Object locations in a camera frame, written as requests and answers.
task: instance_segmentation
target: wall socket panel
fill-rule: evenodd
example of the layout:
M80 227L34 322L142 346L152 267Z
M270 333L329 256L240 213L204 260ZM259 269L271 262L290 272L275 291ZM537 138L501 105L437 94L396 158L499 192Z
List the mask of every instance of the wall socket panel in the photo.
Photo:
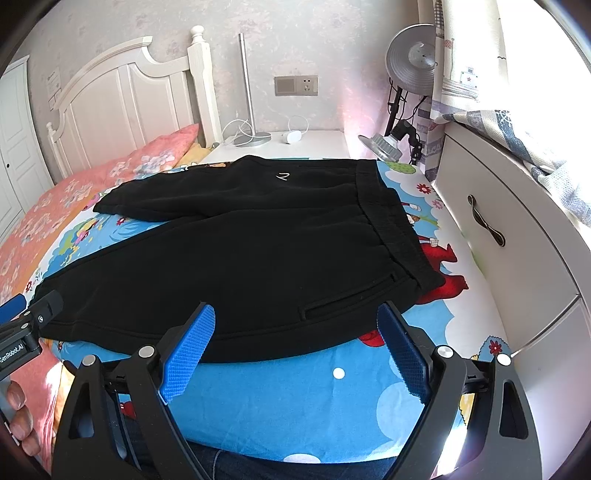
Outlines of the wall socket panel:
M275 96L318 96L318 75L275 77Z

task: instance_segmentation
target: wallpaper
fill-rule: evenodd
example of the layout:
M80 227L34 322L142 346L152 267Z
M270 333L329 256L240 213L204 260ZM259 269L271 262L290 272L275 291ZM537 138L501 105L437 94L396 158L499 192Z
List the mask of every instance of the wallpaper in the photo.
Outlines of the wallpaper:
M382 131L387 120L388 44L417 21L417 3L411 0L61 0L15 59L30 55L33 120L55 180L61 175L46 123L57 129L59 116L49 110L47 76L59 67L65 86L97 54L143 35L153 35L149 50L156 60L183 56L196 24L205 27L211 45L222 126L247 116L238 46L242 31L257 128L282 131L291 115L303 115L311 129L344 131L356 157L366 152L356 136ZM275 97L273 77L292 74L318 75L319 95ZM292 127L299 127L297 119Z

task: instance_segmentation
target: black sweatpants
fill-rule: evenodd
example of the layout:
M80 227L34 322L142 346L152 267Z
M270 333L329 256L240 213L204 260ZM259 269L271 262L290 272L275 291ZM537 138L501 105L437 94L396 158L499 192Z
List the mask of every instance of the black sweatpants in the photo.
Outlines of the black sweatpants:
M133 353L216 311L205 362L301 355L376 328L440 286L395 190L370 160L264 160L125 183L95 212L169 222L45 279L64 309L43 329Z

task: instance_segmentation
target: white charger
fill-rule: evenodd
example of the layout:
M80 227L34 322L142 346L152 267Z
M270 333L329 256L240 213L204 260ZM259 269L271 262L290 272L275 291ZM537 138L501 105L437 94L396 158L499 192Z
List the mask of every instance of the white charger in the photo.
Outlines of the white charger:
M291 119L292 118L303 118L304 120L306 120L306 131L301 132L300 130L292 130L291 129ZM301 137L303 137L306 132L308 131L308 129L310 128L310 123L308 121L308 119L305 116L301 116L301 115L292 115L290 117L290 119L287 121L287 129L289 130L288 132L285 132L282 136L281 139L283 140L284 143L287 144L294 144L294 143L298 143L301 140Z
M291 145L292 143L299 142L301 140L301 136L302 136L302 133L299 130L290 130L288 132L285 132L281 136L281 139L285 143L289 143Z

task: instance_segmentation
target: bedpost finial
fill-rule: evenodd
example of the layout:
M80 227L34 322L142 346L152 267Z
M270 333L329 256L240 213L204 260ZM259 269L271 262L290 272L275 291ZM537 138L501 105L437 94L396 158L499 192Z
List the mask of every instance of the bedpost finial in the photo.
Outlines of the bedpost finial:
M195 25L191 29L191 35L193 36L193 41L191 42L191 44L205 42L205 40L203 39L204 30L205 28L203 28L202 25Z

